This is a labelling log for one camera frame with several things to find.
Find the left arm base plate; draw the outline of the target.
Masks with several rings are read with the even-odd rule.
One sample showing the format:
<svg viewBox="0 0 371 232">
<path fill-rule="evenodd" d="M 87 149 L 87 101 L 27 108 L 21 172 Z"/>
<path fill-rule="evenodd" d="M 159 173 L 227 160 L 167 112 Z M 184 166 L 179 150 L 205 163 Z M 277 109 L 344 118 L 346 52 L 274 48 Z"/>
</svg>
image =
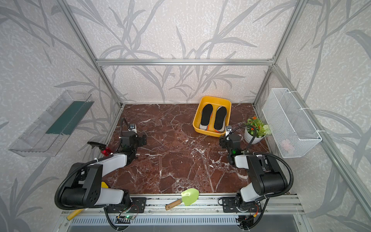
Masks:
<svg viewBox="0 0 371 232">
<path fill-rule="evenodd" d="M 106 207 L 107 213 L 144 213 L 146 207 L 145 197 L 134 197 L 130 200 L 124 200 L 123 204 L 108 205 Z"/>
</svg>

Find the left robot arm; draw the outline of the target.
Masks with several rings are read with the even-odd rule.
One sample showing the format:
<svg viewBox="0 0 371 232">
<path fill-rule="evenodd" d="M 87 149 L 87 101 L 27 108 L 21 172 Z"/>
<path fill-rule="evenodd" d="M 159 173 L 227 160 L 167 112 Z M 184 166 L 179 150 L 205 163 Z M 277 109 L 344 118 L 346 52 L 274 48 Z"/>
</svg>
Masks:
<svg viewBox="0 0 371 232">
<path fill-rule="evenodd" d="M 138 148 L 147 145 L 147 136 L 139 136 L 129 130 L 122 133 L 120 142 L 115 153 L 105 144 L 88 142 L 106 156 L 86 163 L 78 162 L 71 167 L 55 194 L 55 205 L 59 209 L 78 210 L 109 205 L 124 209 L 131 207 L 132 200 L 127 190 L 103 188 L 101 182 L 105 175 L 131 164 Z"/>
</svg>

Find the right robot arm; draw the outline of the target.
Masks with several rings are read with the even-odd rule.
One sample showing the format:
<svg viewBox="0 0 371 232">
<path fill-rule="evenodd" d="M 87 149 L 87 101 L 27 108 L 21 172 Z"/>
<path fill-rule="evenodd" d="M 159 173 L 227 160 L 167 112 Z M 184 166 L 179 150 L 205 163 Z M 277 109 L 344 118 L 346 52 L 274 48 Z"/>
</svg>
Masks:
<svg viewBox="0 0 371 232">
<path fill-rule="evenodd" d="M 240 137 L 235 134 L 219 139 L 219 145 L 228 152 L 230 165 L 245 169 L 251 181 L 239 190 L 236 203 L 260 202 L 289 192 L 294 175 L 287 162 L 271 153 L 245 152 L 241 149 L 240 141 Z"/>
</svg>

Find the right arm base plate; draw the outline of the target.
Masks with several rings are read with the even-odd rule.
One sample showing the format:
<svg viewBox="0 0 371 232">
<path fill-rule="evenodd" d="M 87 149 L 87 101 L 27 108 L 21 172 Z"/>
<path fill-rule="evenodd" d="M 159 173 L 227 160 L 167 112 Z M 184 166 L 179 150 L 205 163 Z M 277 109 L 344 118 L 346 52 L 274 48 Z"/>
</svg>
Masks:
<svg viewBox="0 0 371 232">
<path fill-rule="evenodd" d="M 235 197 L 221 197 L 217 200 L 217 203 L 222 206 L 224 213 L 260 213 L 262 207 L 257 202 L 244 202 L 237 196 Z"/>
</svg>

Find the black insole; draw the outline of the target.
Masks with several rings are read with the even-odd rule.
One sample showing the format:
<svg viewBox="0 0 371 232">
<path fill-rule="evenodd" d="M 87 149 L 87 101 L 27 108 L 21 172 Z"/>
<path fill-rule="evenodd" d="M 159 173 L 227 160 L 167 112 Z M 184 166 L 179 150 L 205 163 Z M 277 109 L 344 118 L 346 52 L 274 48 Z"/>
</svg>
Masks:
<svg viewBox="0 0 371 232">
<path fill-rule="evenodd" d="M 227 108 L 224 106 L 218 107 L 215 114 L 214 129 L 224 130 L 225 129 L 225 120 L 227 116 Z"/>
<path fill-rule="evenodd" d="M 211 104 L 207 104 L 202 110 L 202 117 L 200 125 L 209 125 L 210 120 L 213 113 L 213 106 Z"/>
</svg>

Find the grey insole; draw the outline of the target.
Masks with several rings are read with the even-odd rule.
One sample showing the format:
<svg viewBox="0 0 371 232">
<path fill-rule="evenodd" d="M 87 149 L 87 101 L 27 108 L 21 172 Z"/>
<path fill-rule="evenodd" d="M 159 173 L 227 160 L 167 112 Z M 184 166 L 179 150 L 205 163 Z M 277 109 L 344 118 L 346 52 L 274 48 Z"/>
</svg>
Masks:
<svg viewBox="0 0 371 232">
<path fill-rule="evenodd" d="M 209 125 L 200 125 L 200 130 L 204 130 L 204 131 L 207 131 L 209 129 Z"/>
<path fill-rule="evenodd" d="M 225 129 L 224 129 L 224 130 L 217 130 L 217 129 L 214 129 L 214 132 L 216 132 L 216 133 L 225 133 L 226 130 L 225 130 Z"/>
</svg>

